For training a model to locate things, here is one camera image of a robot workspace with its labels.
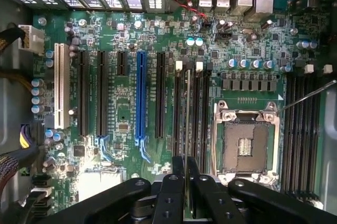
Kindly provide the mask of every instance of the ram slot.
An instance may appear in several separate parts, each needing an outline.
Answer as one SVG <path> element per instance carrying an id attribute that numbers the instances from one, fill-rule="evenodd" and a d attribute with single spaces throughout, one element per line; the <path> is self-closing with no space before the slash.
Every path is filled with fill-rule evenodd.
<path id="1" fill-rule="evenodd" d="M 70 58 L 66 44 L 54 45 L 54 128 L 70 126 Z"/>
<path id="2" fill-rule="evenodd" d="M 103 51 L 97 52 L 97 121 L 98 137 L 107 135 L 108 108 L 108 56 Z"/>
<path id="3" fill-rule="evenodd" d="M 145 52 L 137 52 L 136 86 L 136 139 L 145 139 L 147 57 Z"/>
<path id="4" fill-rule="evenodd" d="M 200 85 L 201 85 L 201 72 L 195 71 L 193 77 L 192 141 L 191 141 L 191 156 L 194 158 L 196 158 L 198 146 Z"/>
<path id="5" fill-rule="evenodd" d="M 164 137 L 164 117 L 165 117 L 165 52 L 157 53 L 156 72 L 156 124 L 155 137 Z"/>
<path id="6" fill-rule="evenodd" d="M 77 128 L 79 136 L 89 134 L 89 54 L 81 51 L 77 67 Z"/>
<path id="7" fill-rule="evenodd" d="M 202 108 L 201 108 L 201 137 L 200 137 L 200 172 L 206 173 L 206 151 L 207 151 L 207 134 L 209 121 L 209 99 L 210 99 L 210 76 L 211 71 L 205 71 L 203 76 L 202 89 Z"/>

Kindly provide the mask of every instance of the pcie slot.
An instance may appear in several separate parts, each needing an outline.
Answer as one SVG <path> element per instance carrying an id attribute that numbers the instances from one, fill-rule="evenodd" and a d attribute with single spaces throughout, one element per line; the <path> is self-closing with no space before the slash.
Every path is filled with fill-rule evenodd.
<path id="1" fill-rule="evenodd" d="M 66 44 L 54 45 L 54 128 L 70 126 L 70 58 Z"/>
<path id="2" fill-rule="evenodd" d="M 77 128 L 78 135 L 89 134 L 89 54 L 81 51 L 77 67 Z"/>
<path id="3" fill-rule="evenodd" d="M 210 76 L 211 71 L 205 71 L 203 76 L 202 108 L 201 108 L 201 142 L 200 142 L 200 172 L 206 173 L 207 131 L 209 120 Z"/>
<path id="4" fill-rule="evenodd" d="M 165 117 L 165 52 L 157 53 L 156 72 L 156 124 L 155 137 L 164 137 Z"/>
<path id="5" fill-rule="evenodd" d="M 193 77 L 193 103 L 192 103 L 192 141 L 191 156 L 196 158 L 199 129 L 199 100 L 200 100 L 201 72 L 194 71 Z"/>
<path id="6" fill-rule="evenodd" d="M 103 51 L 97 52 L 97 117 L 96 135 L 107 135 L 108 108 L 108 56 Z"/>

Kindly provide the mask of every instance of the pci slot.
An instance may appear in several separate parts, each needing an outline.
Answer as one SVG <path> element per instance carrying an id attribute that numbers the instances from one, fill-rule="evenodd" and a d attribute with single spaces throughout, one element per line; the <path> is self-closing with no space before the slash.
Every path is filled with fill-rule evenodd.
<path id="1" fill-rule="evenodd" d="M 157 53 L 157 74 L 156 74 L 156 125 L 155 137 L 164 137 L 164 117 L 165 117 L 165 52 Z"/>
<path id="2" fill-rule="evenodd" d="M 108 56 L 103 51 L 97 52 L 97 117 L 96 135 L 107 135 L 108 108 Z"/>
<path id="3" fill-rule="evenodd" d="M 201 108 L 201 136 L 200 136 L 200 172 L 206 173 L 207 132 L 209 121 L 210 77 L 212 71 L 207 70 L 203 75 L 202 108 Z"/>
<path id="4" fill-rule="evenodd" d="M 54 128 L 66 129 L 70 126 L 70 58 L 66 44 L 54 45 Z"/>
<path id="5" fill-rule="evenodd" d="M 77 67 L 77 128 L 79 136 L 89 134 L 89 54 L 81 51 Z"/>

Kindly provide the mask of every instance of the black ram slot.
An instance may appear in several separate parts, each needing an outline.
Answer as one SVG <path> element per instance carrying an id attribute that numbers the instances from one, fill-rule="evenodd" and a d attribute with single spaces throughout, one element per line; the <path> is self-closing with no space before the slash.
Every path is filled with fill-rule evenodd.
<path id="1" fill-rule="evenodd" d="M 98 137 L 107 135 L 108 108 L 108 56 L 105 52 L 97 52 L 97 125 Z"/>
<path id="2" fill-rule="evenodd" d="M 194 158 L 196 158 L 197 145 L 198 145 L 200 85 L 201 85 L 201 74 L 200 72 L 194 72 L 193 104 L 192 104 L 192 142 L 191 142 L 191 156 Z"/>
<path id="3" fill-rule="evenodd" d="M 164 137 L 165 117 L 165 52 L 157 53 L 157 75 L 156 75 L 156 125 L 155 137 Z"/>
<path id="4" fill-rule="evenodd" d="M 127 76 L 127 53 L 117 52 L 117 75 Z"/>
<path id="5" fill-rule="evenodd" d="M 179 155 L 182 75 L 183 72 L 176 72 L 174 78 L 173 156 Z"/>
<path id="6" fill-rule="evenodd" d="M 89 134 L 89 54 L 81 51 L 77 67 L 77 128 L 79 136 Z"/>
<path id="7" fill-rule="evenodd" d="M 203 77 L 203 90 L 202 90 L 202 108 L 201 108 L 201 137 L 200 137 L 200 172 L 206 173 L 206 151 L 207 151 L 207 133 L 209 121 L 209 98 L 210 98 L 210 76 L 212 71 L 205 71 Z"/>

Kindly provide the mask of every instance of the electrolytic capacitor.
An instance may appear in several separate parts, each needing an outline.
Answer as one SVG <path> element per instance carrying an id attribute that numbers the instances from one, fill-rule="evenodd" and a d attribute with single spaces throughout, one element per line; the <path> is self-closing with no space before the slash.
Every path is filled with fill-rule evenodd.
<path id="1" fill-rule="evenodd" d="M 31 108 L 32 113 L 39 114 L 44 112 L 44 106 L 43 105 L 34 105 Z"/>
<path id="2" fill-rule="evenodd" d="M 234 67 L 236 67 L 236 60 L 235 59 L 230 59 L 230 60 L 228 60 L 227 61 L 227 66 L 229 67 L 229 68 L 234 68 Z"/>
<path id="3" fill-rule="evenodd" d="M 44 102 L 43 96 L 32 97 L 32 104 L 43 104 L 43 102 Z"/>
<path id="4" fill-rule="evenodd" d="M 246 60 L 246 59 L 240 60 L 239 63 L 238 63 L 238 66 L 239 66 L 239 68 L 241 68 L 241 69 L 246 68 L 246 67 L 247 67 L 247 60 Z"/>
<path id="5" fill-rule="evenodd" d="M 256 39 L 257 39 L 257 35 L 255 33 L 248 35 L 246 38 L 247 42 L 256 41 Z"/>
<path id="6" fill-rule="evenodd" d="M 53 135 L 56 133 L 55 129 L 47 129 L 46 132 L 44 133 L 46 137 L 51 138 Z"/>
<path id="7" fill-rule="evenodd" d="M 226 23 L 225 20 L 219 20 L 219 22 L 215 26 L 216 29 L 220 30 L 224 26 L 225 23 Z"/>
<path id="8" fill-rule="evenodd" d="M 273 21 L 271 20 L 267 20 L 266 22 L 264 22 L 262 25 L 261 25 L 261 29 L 264 30 L 264 29 L 267 29 L 269 26 L 271 26 L 273 24 Z"/>
<path id="9" fill-rule="evenodd" d="M 31 81 L 33 87 L 41 87 L 44 84 L 44 81 L 40 78 L 35 78 Z"/>
<path id="10" fill-rule="evenodd" d="M 260 61 L 259 60 L 254 60 L 251 62 L 251 68 L 254 70 L 257 70 L 260 67 Z"/>
<path id="11" fill-rule="evenodd" d="M 231 21 L 229 21 L 229 22 L 227 22 L 226 24 L 224 24 L 223 29 L 224 29 L 224 30 L 228 30 L 228 29 L 231 28 L 233 25 L 234 25 L 234 23 L 231 22 Z"/>
<path id="12" fill-rule="evenodd" d="M 54 164 L 54 163 L 55 163 L 55 158 L 49 157 L 47 160 L 45 160 L 45 161 L 42 163 L 42 166 L 47 168 L 48 166 L 50 166 L 50 165 L 52 165 L 52 164 Z"/>
<path id="13" fill-rule="evenodd" d="M 74 36 L 75 35 L 75 32 L 74 32 L 74 30 L 73 29 L 71 29 L 70 27 L 65 27 L 64 28 L 64 31 L 65 31 L 65 33 L 66 34 L 68 34 L 70 37 L 72 37 L 72 36 Z"/>
<path id="14" fill-rule="evenodd" d="M 309 42 L 308 41 L 298 41 L 296 43 L 296 47 L 300 50 L 302 49 L 308 49 L 309 47 Z"/>
<path id="15" fill-rule="evenodd" d="M 263 63 L 263 67 L 266 69 L 266 70 L 271 70 L 274 66 L 274 63 L 273 61 L 266 61 Z"/>
<path id="16" fill-rule="evenodd" d="M 70 45 L 69 50 L 72 52 L 78 52 L 78 46 Z"/>
<path id="17" fill-rule="evenodd" d="M 53 140 L 57 142 L 63 140 L 64 137 L 65 137 L 64 132 L 57 132 L 53 135 Z"/>
<path id="18" fill-rule="evenodd" d="M 33 95 L 33 96 L 41 96 L 41 95 L 43 95 L 43 93 L 44 93 L 44 89 L 43 88 L 32 88 L 32 90 L 31 90 L 31 94 Z"/>

